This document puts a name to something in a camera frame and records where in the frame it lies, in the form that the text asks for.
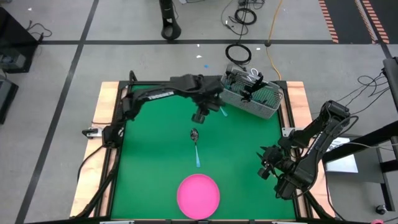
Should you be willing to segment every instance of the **green surface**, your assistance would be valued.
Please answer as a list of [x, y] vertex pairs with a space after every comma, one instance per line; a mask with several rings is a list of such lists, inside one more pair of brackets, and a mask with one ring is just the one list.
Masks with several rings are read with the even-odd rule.
[[[280, 138], [277, 114], [263, 120], [233, 106], [210, 112], [204, 124], [191, 121], [197, 107], [173, 96], [146, 103], [126, 126], [112, 218], [186, 219], [177, 189], [192, 174], [210, 176], [220, 189], [220, 204], [209, 219], [294, 219], [291, 200], [275, 198], [276, 178], [257, 175], [259, 146]], [[199, 132], [196, 168], [190, 131]]]

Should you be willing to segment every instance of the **metal basket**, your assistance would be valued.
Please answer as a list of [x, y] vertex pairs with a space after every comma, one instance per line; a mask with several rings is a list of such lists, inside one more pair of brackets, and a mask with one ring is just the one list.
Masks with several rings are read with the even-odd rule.
[[284, 97], [279, 85], [262, 81], [266, 85], [253, 92], [252, 99], [246, 101], [242, 95], [244, 87], [253, 86], [260, 77], [237, 69], [232, 70], [231, 67], [227, 68], [227, 73], [229, 75], [224, 74], [221, 79], [224, 91], [220, 96], [223, 101], [264, 119], [269, 119], [277, 111]]

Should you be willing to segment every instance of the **yellow cable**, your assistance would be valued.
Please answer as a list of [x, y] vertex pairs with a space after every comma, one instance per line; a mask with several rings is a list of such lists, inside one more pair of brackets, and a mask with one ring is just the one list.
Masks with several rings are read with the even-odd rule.
[[[271, 30], [269, 31], [269, 35], [268, 35], [268, 43], [270, 43], [271, 36], [272, 36], [273, 31], [274, 31], [275, 20], [276, 20], [276, 17], [278, 16], [279, 8], [280, 8], [280, 6], [282, 5], [282, 2], [283, 2], [283, 1], [284, 1], [284, 0], [280, 0], [280, 1], [279, 1], [279, 5], [278, 5], [278, 7], [276, 8], [276, 11], [275, 11], [275, 14], [274, 14], [274, 18], [273, 18], [273, 20], [272, 20]], [[268, 59], [269, 59], [269, 61], [271, 62], [272, 68], [273, 68], [273, 69], [275, 70], [275, 72], [278, 74], [279, 80], [282, 80], [282, 75], [280, 75], [280, 72], [278, 71], [278, 69], [276, 69], [276, 67], [275, 67], [275, 65], [274, 65], [274, 62], [272, 61], [271, 56], [270, 56], [269, 53], [268, 53], [268, 47], [266, 47], [266, 52], [267, 52]]]

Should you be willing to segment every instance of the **spoon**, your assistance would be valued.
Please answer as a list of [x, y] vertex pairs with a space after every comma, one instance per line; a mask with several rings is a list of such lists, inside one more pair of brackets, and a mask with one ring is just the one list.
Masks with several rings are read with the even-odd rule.
[[195, 143], [195, 151], [197, 153], [197, 168], [200, 167], [200, 161], [199, 161], [199, 155], [198, 155], [198, 146], [197, 146], [198, 138], [199, 138], [198, 130], [196, 128], [193, 128], [191, 130], [191, 139]]

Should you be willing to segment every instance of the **pink plate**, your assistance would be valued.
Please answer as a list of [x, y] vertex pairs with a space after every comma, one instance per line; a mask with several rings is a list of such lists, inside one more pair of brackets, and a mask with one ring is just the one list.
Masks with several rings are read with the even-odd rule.
[[195, 220], [208, 218], [220, 202], [216, 182], [204, 174], [185, 178], [177, 190], [177, 203], [187, 217]]

